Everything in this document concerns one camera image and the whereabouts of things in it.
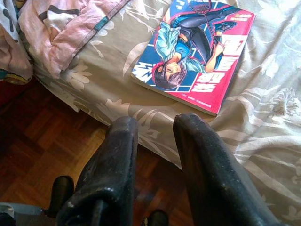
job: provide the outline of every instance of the bed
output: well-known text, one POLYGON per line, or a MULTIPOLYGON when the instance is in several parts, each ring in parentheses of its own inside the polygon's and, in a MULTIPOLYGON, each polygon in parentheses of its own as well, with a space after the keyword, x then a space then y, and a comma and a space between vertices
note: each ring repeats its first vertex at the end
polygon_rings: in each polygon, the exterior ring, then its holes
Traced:
POLYGON ((301 2, 221 2, 254 12, 257 18, 217 117, 130 79, 171 0, 129 1, 80 50, 59 79, 53 79, 32 56, 34 74, 75 111, 85 111, 107 125, 120 116, 136 118, 139 143, 178 167, 174 117, 198 114, 248 170, 276 217, 301 225, 301 2))

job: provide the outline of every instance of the bedsheet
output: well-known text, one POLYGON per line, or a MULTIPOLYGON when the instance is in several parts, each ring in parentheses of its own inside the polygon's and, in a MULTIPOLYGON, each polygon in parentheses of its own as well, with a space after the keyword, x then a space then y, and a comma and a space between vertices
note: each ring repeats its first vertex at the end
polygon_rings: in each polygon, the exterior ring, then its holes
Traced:
POLYGON ((130 79, 170 2, 130 1, 76 55, 60 79, 51 79, 38 59, 36 76, 74 110, 103 123, 124 115, 136 118, 139 143, 179 167, 174 117, 198 114, 248 170, 272 212, 290 225, 301 225, 301 2, 222 1, 257 18, 217 117, 130 79))

